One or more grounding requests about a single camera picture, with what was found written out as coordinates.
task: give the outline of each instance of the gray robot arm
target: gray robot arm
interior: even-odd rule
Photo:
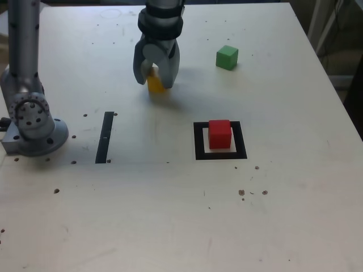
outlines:
[[[8,154],[44,155],[68,137],[53,119],[38,74],[39,0],[9,0],[9,67],[0,87],[12,123],[2,140]]]
[[[135,46],[133,70],[145,84],[153,64],[165,88],[171,88],[179,70],[176,38],[182,32],[185,0],[147,0],[138,17],[142,32]],[[11,118],[2,140],[8,154],[38,156],[67,140],[66,124],[50,114],[38,74],[40,0],[9,0],[9,68],[0,87]]]
[[[138,83],[145,84],[153,64],[159,67],[161,82],[171,88],[179,70],[176,38],[183,28],[185,0],[147,0],[138,17],[142,32],[135,46],[133,70]]]

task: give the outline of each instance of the table surface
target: table surface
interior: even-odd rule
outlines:
[[[43,9],[40,78],[77,137],[0,149],[0,271],[362,271],[363,144],[290,5],[187,6],[158,96],[132,71],[141,8]],[[234,71],[215,67],[225,44]],[[240,121],[248,159],[195,160],[212,119]]]

